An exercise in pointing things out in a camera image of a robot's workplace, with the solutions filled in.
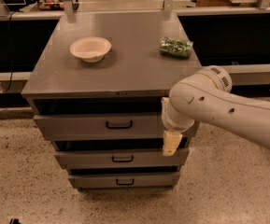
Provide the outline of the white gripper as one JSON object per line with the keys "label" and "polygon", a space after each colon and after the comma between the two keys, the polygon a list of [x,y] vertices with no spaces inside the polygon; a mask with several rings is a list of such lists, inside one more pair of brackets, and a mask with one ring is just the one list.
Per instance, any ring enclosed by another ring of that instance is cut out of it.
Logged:
{"label": "white gripper", "polygon": [[163,132],[163,155],[168,157],[175,154],[182,140],[182,133],[191,128],[194,120],[177,112],[168,97],[162,97],[161,102],[162,122],[167,130]]}

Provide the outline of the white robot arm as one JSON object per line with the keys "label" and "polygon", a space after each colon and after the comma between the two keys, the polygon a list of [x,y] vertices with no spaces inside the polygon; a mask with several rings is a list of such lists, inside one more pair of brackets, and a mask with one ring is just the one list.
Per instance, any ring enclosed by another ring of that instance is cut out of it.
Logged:
{"label": "white robot arm", "polygon": [[215,65],[176,83],[162,99],[163,154],[174,155],[197,121],[270,149],[270,102],[234,95],[231,89],[230,75]]}

